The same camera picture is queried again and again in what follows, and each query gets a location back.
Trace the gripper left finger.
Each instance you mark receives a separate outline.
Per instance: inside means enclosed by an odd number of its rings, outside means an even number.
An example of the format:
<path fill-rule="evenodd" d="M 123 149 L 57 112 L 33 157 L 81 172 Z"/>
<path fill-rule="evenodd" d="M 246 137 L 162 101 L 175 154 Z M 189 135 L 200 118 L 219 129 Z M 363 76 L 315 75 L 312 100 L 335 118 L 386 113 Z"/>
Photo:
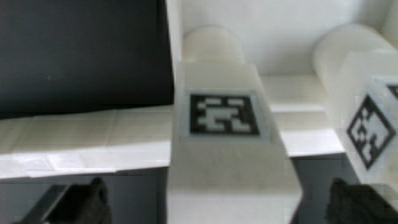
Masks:
<path fill-rule="evenodd" d="M 17 224 L 113 224 L 109 189 L 89 184 L 54 185 Z"/>

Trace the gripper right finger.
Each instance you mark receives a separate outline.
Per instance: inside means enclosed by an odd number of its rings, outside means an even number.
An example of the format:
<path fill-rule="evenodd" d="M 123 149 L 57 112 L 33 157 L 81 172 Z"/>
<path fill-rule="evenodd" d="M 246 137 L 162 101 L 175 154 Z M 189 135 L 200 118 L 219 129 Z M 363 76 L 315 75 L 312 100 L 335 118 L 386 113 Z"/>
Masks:
<path fill-rule="evenodd" d="M 398 224 L 398 210 L 368 185 L 336 178 L 326 213 L 328 224 Z"/>

